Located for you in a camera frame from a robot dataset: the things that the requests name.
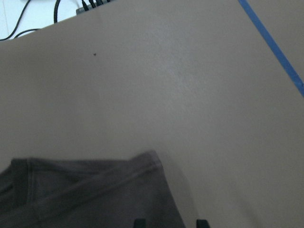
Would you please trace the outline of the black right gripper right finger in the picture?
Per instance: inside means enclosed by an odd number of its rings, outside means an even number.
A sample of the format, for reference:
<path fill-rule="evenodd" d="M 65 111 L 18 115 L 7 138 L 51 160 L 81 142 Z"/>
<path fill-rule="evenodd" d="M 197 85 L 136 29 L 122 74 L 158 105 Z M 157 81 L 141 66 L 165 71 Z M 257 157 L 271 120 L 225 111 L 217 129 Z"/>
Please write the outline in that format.
<path fill-rule="evenodd" d="M 209 228 L 209 223 L 205 219 L 196 220 L 196 228 Z"/>

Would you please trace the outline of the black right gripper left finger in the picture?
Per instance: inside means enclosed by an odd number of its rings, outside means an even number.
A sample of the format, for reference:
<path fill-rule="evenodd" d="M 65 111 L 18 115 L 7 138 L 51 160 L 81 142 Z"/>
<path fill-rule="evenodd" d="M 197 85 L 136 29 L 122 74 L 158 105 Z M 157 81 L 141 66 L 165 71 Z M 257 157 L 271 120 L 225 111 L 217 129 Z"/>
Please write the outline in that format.
<path fill-rule="evenodd" d="M 145 219 L 138 218 L 134 221 L 133 228 L 145 228 Z"/>

